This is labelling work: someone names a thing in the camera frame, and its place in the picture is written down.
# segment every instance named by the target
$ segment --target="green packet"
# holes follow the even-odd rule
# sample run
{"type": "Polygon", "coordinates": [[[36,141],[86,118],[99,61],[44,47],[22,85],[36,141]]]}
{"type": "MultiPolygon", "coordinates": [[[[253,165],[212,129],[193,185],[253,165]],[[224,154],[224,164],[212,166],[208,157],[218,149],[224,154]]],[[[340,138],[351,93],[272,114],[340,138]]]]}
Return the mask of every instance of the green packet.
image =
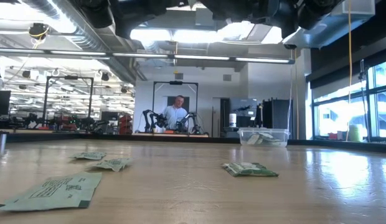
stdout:
{"type": "Polygon", "coordinates": [[[70,156],[69,158],[101,160],[105,156],[105,152],[79,152],[70,156]]]}
{"type": "Polygon", "coordinates": [[[25,212],[55,208],[88,208],[101,173],[81,172],[51,177],[44,183],[0,204],[0,210],[25,212]]]}
{"type": "Polygon", "coordinates": [[[222,164],[230,175],[238,176],[257,176],[257,177],[278,177],[279,174],[268,170],[265,166],[257,162],[231,162],[222,164]]]}
{"type": "Polygon", "coordinates": [[[129,166],[132,162],[130,158],[110,159],[109,161],[99,162],[94,167],[100,167],[104,169],[112,169],[115,172],[124,169],[125,166],[129,166]]]}

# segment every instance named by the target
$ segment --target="red object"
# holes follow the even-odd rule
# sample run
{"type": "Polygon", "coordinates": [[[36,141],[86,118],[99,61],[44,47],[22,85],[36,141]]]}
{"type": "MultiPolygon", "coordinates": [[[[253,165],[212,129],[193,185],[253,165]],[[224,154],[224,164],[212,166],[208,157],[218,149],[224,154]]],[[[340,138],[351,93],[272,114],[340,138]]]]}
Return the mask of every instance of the red object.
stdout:
{"type": "Polygon", "coordinates": [[[119,119],[119,134],[132,134],[132,118],[130,115],[124,115],[119,119]]]}
{"type": "Polygon", "coordinates": [[[329,139],[330,140],[337,140],[337,134],[329,133],[329,139]]]}

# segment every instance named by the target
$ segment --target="wooden table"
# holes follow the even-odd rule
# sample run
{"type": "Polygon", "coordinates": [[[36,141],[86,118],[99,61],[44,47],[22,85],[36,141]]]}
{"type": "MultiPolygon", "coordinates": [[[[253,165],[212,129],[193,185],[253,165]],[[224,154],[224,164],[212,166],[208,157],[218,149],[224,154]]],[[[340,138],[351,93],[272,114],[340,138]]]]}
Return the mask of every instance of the wooden table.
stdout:
{"type": "Polygon", "coordinates": [[[136,136],[160,136],[160,137],[209,138],[208,134],[133,133],[132,135],[136,135],[136,136]]]}
{"type": "Polygon", "coordinates": [[[0,203],[56,175],[96,162],[75,152],[132,157],[104,171],[87,209],[0,212],[4,223],[386,223],[386,154],[317,147],[233,144],[52,141],[8,144],[0,153],[0,203]],[[232,177],[220,165],[260,162],[277,178],[232,177]]]}

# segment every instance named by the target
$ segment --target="computer monitor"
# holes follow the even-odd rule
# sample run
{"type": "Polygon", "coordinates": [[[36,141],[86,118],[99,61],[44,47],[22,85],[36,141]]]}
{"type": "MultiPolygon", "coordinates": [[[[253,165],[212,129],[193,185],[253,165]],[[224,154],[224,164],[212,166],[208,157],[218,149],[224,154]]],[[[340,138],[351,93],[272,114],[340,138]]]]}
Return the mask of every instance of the computer monitor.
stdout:
{"type": "Polygon", "coordinates": [[[0,91],[0,115],[9,114],[9,101],[11,100],[10,91],[0,91]]]}

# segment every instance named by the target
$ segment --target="desk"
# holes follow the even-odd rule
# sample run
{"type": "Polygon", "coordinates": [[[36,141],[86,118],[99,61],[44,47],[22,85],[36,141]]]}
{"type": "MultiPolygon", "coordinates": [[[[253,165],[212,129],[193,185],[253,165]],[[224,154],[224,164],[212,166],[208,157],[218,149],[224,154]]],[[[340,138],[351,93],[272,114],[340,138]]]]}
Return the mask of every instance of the desk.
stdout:
{"type": "Polygon", "coordinates": [[[386,154],[315,146],[67,140],[7,144],[0,155],[0,203],[46,178],[97,161],[68,156],[107,152],[132,157],[104,170],[89,208],[1,212],[0,224],[386,223],[386,154]],[[260,162],[277,178],[232,177],[220,165],[260,162]]]}
{"type": "Polygon", "coordinates": [[[190,137],[190,138],[209,138],[207,134],[164,134],[164,133],[133,133],[136,136],[162,136],[162,137],[190,137]]]}

